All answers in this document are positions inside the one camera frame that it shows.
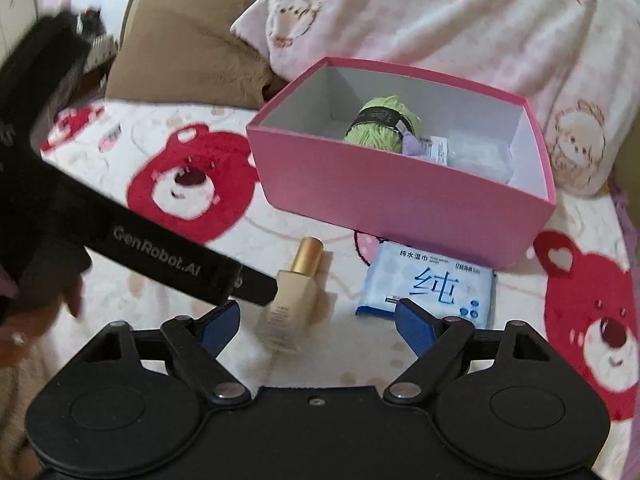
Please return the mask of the person's left hand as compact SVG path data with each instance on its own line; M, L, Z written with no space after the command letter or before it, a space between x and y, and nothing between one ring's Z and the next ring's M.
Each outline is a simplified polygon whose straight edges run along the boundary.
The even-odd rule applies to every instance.
M17 275L17 255L1 252L1 366L27 359L65 308L74 318L82 311L82 274L91 266L85 248L45 255L29 278Z

